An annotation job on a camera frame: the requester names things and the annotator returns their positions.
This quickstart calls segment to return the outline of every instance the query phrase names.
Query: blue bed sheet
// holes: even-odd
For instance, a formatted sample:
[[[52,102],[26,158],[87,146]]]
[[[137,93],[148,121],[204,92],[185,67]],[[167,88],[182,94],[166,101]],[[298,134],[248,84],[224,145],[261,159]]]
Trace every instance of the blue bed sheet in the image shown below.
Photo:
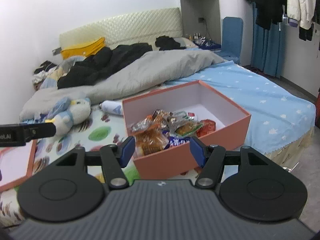
[[[291,95],[267,78],[233,61],[212,65],[165,85],[194,80],[205,81],[251,113],[244,144],[263,154],[292,143],[314,126],[314,104]]]

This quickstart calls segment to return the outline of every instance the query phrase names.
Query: blue and white jacket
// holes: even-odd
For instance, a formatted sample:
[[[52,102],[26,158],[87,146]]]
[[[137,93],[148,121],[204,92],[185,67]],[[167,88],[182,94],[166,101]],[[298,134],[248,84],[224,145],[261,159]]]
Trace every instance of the blue and white jacket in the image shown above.
[[[300,27],[310,29],[316,0],[287,0],[288,17],[300,21]]]

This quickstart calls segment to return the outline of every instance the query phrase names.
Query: yellow pillow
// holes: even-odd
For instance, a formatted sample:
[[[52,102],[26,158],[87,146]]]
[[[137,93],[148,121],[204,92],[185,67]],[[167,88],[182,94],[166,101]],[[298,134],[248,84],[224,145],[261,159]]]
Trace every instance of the yellow pillow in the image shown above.
[[[63,49],[60,53],[63,59],[78,55],[88,57],[90,55],[96,54],[100,49],[102,49],[105,46],[104,41],[105,38],[101,37],[95,41],[72,45]]]

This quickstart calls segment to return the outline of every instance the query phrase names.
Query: blue chair back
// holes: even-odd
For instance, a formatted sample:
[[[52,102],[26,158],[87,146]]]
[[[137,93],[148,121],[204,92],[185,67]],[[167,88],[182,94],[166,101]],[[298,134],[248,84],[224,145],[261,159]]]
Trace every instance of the blue chair back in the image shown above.
[[[221,51],[228,51],[240,58],[242,46],[243,20],[237,17],[225,17],[222,24]]]

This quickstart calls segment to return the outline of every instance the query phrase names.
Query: plush toy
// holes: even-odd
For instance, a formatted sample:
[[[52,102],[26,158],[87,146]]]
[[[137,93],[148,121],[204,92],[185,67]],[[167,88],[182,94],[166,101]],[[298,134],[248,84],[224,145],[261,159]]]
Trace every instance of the plush toy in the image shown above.
[[[45,122],[52,122],[56,126],[56,135],[63,136],[70,131],[73,125],[87,119],[90,112],[89,98],[71,100],[65,97],[55,104]]]

